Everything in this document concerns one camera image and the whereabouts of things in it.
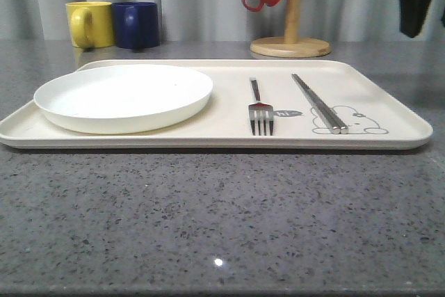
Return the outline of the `silver fork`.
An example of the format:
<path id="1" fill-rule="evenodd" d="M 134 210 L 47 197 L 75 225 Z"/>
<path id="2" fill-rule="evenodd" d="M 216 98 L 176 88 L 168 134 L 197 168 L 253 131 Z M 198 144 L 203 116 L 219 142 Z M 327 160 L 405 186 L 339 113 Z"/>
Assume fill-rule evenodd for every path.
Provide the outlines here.
<path id="1" fill-rule="evenodd" d="M 274 108 L 261 101 L 257 80 L 250 78 L 254 103 L 248 106 L 250 127 L 253 136 L 272 136 L 274 132 Z"/>

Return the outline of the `white round plate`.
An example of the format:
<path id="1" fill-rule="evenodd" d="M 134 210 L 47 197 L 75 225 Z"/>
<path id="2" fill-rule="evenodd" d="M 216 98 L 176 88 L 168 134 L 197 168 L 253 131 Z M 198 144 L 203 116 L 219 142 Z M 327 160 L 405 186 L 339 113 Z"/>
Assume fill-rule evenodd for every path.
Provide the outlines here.
<path id="1" fill-rule="evenodd" d="M 212 79 L 172 65 L 81 70 L 39 87 L 33 101 L 50 122 L 72 131 L 129 134 L 187 120 L 207 104 Z"/>

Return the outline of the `wooden mug tree stand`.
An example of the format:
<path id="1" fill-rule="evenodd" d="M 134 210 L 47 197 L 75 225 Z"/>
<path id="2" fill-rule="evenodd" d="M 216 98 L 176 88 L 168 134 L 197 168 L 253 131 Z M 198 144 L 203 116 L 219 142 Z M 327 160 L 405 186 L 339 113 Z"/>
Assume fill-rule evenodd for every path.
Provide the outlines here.
<path id="1" fill-rule="evenodd" d="M 301 0 L 286 0 L 284 35 L 253 40 L 250 51 L 281 58 L 310 58 L 331 52 L 329 42 L 299 35 Z"/>

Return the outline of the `cream rabbit tray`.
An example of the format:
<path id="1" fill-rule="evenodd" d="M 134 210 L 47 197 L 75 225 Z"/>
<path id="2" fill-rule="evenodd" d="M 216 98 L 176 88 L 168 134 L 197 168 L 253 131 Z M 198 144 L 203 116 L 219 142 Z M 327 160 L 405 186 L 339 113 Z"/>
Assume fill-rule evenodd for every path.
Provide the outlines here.
<path id="1" fill-rule="evenodd" d="M 175 60 L 208 74 L 207 106 L 171 127 L 116 136 L 82 134 L 48 121 L 29 102 L 1 121 L 1 142 L 22 149 L 273 148 L 407 150 L 432 126 L 355 68 L 318 60 Z M 250 78 L 275 109 L 274 134 L 253 136 Z"/>

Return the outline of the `dark blue mug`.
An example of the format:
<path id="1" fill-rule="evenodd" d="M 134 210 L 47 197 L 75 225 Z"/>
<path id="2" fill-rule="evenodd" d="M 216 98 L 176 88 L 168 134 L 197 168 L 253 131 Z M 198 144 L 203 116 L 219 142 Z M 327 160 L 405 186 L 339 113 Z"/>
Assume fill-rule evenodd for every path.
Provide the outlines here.
<path id="1" fill-rule="evenodd" d="M 111 4 L 115 45 L 124 49 L 145 49 L 161 44 L 158 6 L 154 2 Z"/>

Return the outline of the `yellow mug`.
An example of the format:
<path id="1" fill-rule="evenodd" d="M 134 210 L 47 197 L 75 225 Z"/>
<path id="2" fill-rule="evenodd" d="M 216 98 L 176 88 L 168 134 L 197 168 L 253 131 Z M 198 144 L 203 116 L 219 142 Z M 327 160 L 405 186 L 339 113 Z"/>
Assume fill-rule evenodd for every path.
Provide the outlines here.
<path id="1" fill-rule="evenodd" d="M 69 2 L 65 8 L 73 47 L 91 49 L 115 44 L 111 2 Z"/>

